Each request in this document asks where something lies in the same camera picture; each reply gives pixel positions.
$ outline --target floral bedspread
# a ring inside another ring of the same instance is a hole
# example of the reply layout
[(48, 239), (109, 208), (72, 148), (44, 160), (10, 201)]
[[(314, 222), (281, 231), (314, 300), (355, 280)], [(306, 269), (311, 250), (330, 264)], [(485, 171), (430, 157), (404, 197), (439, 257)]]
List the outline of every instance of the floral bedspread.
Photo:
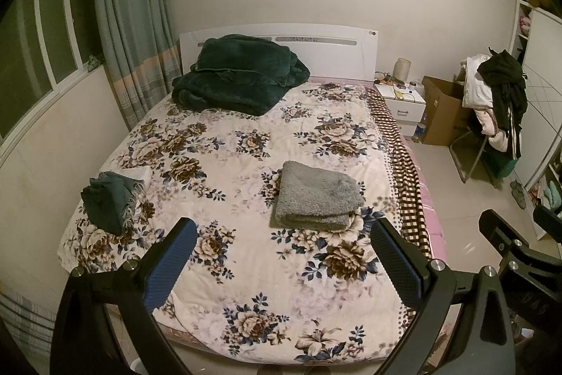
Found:
[[(154, 311), (158, 322), (247, 362), (386, 357), (407, 310), (369, 232), (383, 215), (400, 229), (404, 202), (393, 169), (398, 130), (393, 121), (390, 128), (377, 123), (373, 104), (381, 100), (373, 98), (380, 99), (361, 86), (306, 83), (262, 117), (198, 114), (166, 98), (101, 168), (153, 169), (137, 222), (116, 237), (90, 224), (79, 205), (61, 239), (61, 264), (68, 271), (79, 264), (93, 272), (116, 269), (188, 216), (199, 239), (169, 300)], [(349, 229), (279, 226), (272, 210), (289, 159), (358, 181), (365, 206)]]

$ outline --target cardboard box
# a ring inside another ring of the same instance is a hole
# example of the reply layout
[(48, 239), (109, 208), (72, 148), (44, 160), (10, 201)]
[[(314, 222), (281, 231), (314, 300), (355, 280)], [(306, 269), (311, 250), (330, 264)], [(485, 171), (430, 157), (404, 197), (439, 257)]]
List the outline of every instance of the cardboard box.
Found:
[(439, 78), (424, 77), (427, 120), (422, 143), (448, 147), (467, 131), (472, 109), (463, 108), (464, 87)]

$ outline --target nightstand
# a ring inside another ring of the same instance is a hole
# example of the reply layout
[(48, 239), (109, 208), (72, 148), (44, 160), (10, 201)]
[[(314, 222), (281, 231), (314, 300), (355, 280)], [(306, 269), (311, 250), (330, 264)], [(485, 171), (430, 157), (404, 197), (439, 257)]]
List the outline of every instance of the nightstand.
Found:
[(392, 117), (398, 123), (400, 132), (404, 137), (412, 137), (416, 126), (425, 111), (425, 101), (417, 91), (402, 90), (403, 99), (398, 99), (394, 94), (394, 87), (390, 85), (373, 85), (384, 98)]

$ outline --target brown checkered trim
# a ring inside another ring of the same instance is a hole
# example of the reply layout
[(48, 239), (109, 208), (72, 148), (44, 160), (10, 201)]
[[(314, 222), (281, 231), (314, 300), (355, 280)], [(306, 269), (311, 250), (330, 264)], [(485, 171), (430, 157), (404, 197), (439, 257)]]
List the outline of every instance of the brown checkered trim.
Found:
[[(373, 88), (365, 88), (371, 116), (388, 145), (392, 175), (402, 218), (401, 235), (414, 243), (427, 259), (432, 258), (429, 235), (425, 227), (420, 179), (414, 161), (402, 143), (400, 130), (382, 96)], [(402, 305), (398, 316), (401, 337), (414, 319), (415, 310)]]

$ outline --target tile floor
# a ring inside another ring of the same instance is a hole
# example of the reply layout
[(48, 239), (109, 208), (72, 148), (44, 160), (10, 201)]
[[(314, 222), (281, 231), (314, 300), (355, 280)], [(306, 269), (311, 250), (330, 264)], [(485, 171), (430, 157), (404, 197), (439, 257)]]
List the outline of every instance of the tile floor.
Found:
[[(478, 231), (482, 211), (492, 208), (526, 237), (533, 249), (558, 256), (552, 239), (536, 241), (529, 213), (520, 209), (511, 196), (510, 179), (501, 189), (488, 181), (479, 165), (466, 184), (459, 178), (447, 147), (410, 143), (425, 176), (441, 226), (445, 233), (447, 263), (454, 270), (477, 272), (484, 265), (498, 266), (500, 256)], [(458, 306), (451, 309), (448, 322), (453, 322)], [(118, 316), (112, 316), (117, 338), (130, 362), (137, 354)], [(227, 359), (222, 356), (174, 345), (174, 349), (193, 374), (205, 375), (373, 375), (380, 363), (359, 363), (350, 366), (306, 368), (300, 366), (260, 366)]]

